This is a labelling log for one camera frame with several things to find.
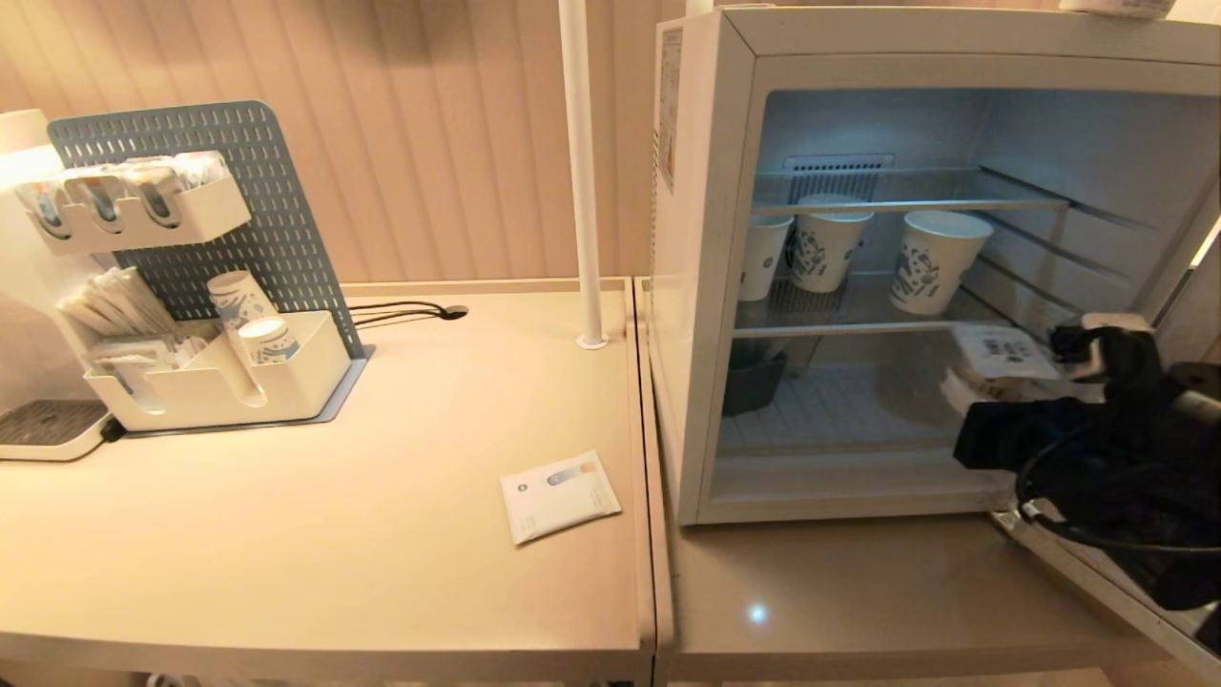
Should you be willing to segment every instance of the drip tray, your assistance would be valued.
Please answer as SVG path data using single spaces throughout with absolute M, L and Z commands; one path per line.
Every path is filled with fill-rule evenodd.
M 31 401 L 0 416 L 0 460 L 71 461 L 101 442 L 101 401 Z

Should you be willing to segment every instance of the mini fridge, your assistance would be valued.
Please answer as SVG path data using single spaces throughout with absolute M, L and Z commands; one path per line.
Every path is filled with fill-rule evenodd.
M 643 310 L 676 522 L 993 513 L 1221 680 L 1198 638 L 1215 604 L 1156 608 L 1016 517 L 1011 475 L 960 466 L 945 376 L 963 323 L 1043 356 L 1089 312 L 1193 320 L 1175 303 L 1217 223 L 1221 27 L 736 7 L 659 24 L 656 50 Z M 929 234 L 971 245 L 930 255 Z

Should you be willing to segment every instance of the white sachet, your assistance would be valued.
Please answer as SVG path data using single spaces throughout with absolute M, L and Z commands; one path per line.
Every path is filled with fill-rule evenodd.
M 597 451 L 501 478 L 514 544 L 620 513 Z

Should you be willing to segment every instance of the pegboard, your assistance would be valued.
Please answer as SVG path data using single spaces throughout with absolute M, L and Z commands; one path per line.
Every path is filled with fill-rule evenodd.
M 48 134 L 63 165 L 220 150 L 250 207 L 250 221 L 208 243 L 120 250 L 178 320 L 215 317 L 209 278 L 249 270 L 283 312 L 331 310 L 348 355 L 364 359 L 276 113 L 244 100 L 55 120 Z

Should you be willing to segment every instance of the fridge frame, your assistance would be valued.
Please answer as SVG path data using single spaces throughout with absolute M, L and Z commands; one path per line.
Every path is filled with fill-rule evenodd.
M 650 337 L 650 358 L 678 522 L 1002 509 L 1011 494 L 1004 483 L 817 502 L 711 499 L 736 309 L 737 281 L 726 275 L 745 249 L 745 231 L 736 227 L 745 227 L 751 214 L 767 95 L 786 89 L 1063 88 L 1216 98 L 1219 28 L 1028 11 L 724 9 L 659 24 L 658 63 L 663 35 L 674 28 L 683 29 L 679 103 L 709 104 L 678 112 L 687 135 L 685 146 L 679 139 L 676 164 L 692 174 L 684 185 L 686 195 L 667 194 L 661 177 L 654 179 L 650 323 L 656 336 Z M 686 68 L 692 62 L 700 68 Z M 1215 207 L 1221 185 L 1215 182 L 1206 195 Z M 1194 207 L 1194 220 L 1166 257 L 1166 268 L 1140 299 L 1140 311 L 1150 320 L 1161 312 L 1211 228 L 1215 212 L 1208 199 Z M 665 229 L 657 231 L 663 223 Z M 1021 323 L 1037 328 L 1046 321 Z

